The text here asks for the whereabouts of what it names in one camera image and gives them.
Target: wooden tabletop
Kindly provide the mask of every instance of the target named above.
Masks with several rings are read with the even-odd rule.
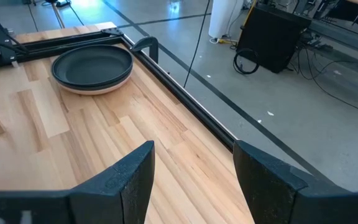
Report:
[[[21,42],[112,23],[18,36]],[[0,190],[69,189],[155,141],[146,223],[253,223],[232,154],[137,60],[131,79],[99,96],[62,90],[52,58],[0,68]]]

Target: black bracket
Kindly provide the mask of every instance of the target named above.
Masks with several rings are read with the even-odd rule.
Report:
[[[116,36],[122,36],[122,35],[124,35],[124,33],[122,33],[121,30],[119,30],[117,27],[115,27],[115,28],[103,29],[103,30],[101,30],[101,32],[102,32],[102,33],[105,33],[105,34],[116,35]]]
[[[139,52],[146,47],[149,48],[149,56],[155,62],[158,63],[158,40],[155,37],[144,37],[136,42],[132,47],[131,50],[133,52]]]

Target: black speaker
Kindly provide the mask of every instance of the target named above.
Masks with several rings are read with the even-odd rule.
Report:
[[[300,34],[310,25],[310,20],[294,14],[258,4],[249,15],[237,46],[252,49],[258,55],[259,65],[274,73],[287,67]],[[255,61],[251,52],[242,52],[241,56]]]

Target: gray floor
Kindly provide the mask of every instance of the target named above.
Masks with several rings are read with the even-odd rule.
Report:
[[[144,35],[155,36],[164,46],[160,49],[159,64],[183,85],[187,74],[184,67],[190,65],[203,19],[197,15],[204,13],[206,3],[206,0],[73,0],[72,7],[81,21],[69,7],[61,9],[60,13],[66,27],[112,21],[124,26],[122,31],[133,41]],[[233,39],[239,36],[239,26],[246,13],[243,12],[232,26]],[[0,20],[17,34],[60,28],[52,8],[42,6],[41,2],[37,6],[27,6],[14,0],[0,0]],[[305,170],[283,150],[289,147],[334,183],[358,190],[358,110],[331,98],[313,81],[295,72],[286,70],[275,74],[260,67],[255,74],[246,77],[236,73],[232,67],[235,52],[229,45],[209,42],[209,20],[207,16],[193,65],[196,74],[190,75],[187,91],[239,139]],[[358,59],[358,52],[324,41]],[[300,57],[303,73],[310,76],[305,51]],[[316,58],[314,62],[319,69],[323,67],[319,63],[330,62],[321,56]],[[246,67],[254,65],[247,60],[243,60],[243,64]],[[358,73],[334,64],[318,81],[327,91],[358,105],[357,94],[350,94],[337,85],[346,82],[353,90],[358,90]],[[208,86],[220,91],[260,123],[255,125],[244,119]],[[267,138],[259,131],[260,127],[270,131],[282,144]]]

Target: black metal frame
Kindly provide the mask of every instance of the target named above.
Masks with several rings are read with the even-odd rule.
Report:
[[[28,62],[45,57],[60,55],[78,47],[96,44],[123,44],[158,80],[164,84],[226,147],[232,152],[235,137],[213,118],[184,88],[173,80],[167,72],[162,70],[155,61],[158,54],[150,57],[141,51],[144,47],[155,49],[158,47],[157,39],[146,41],[146,44],[134,44],[118,28],[103,29],[99,32],[71,35],[48,40],[27,42],[22,45],[29,50],[27,54],[16,54],[17,62]],[[0,67],[10,65],[10,61],[0,61]]]

